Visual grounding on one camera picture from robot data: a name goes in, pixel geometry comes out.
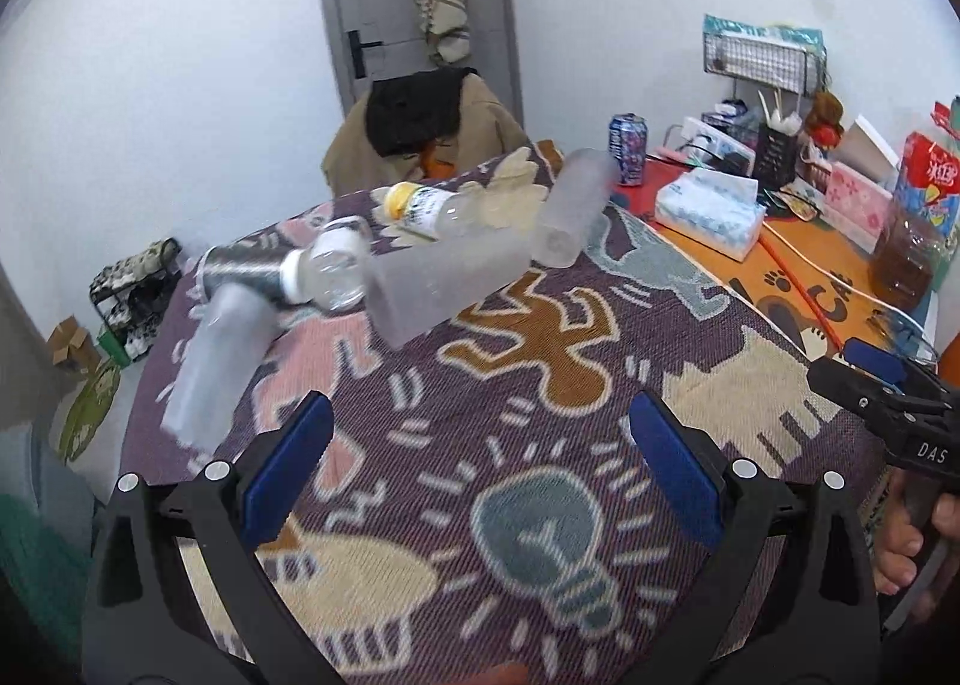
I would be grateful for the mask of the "person's right hand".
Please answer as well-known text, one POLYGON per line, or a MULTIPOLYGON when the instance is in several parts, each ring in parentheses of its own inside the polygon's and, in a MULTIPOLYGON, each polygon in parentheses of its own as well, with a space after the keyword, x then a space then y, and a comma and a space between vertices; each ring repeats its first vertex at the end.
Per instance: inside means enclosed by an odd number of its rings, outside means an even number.
MULTIPOLYGON (((874 586, 880 594, 895 596, 901 589, 913 584, 918 566, 914 563, 916 555, 923 548, 923 534, 911 524, 910 513, 905 506, 905 487, 908 474, 905 470, 893 469, 890 472, 889 496, 885 503, 884 520, 874 539, 874 586)), ((911 610, 911 616, 918 623, 928 621, 937 607, 946 597, 950 584, 958 575, 958 498, 950 493, 942 493, 932 511, 932 524, 935 530, 950 542, 949 558, 942 563, 937 578, 931 582, 928 590, 918 599, 911 610)))

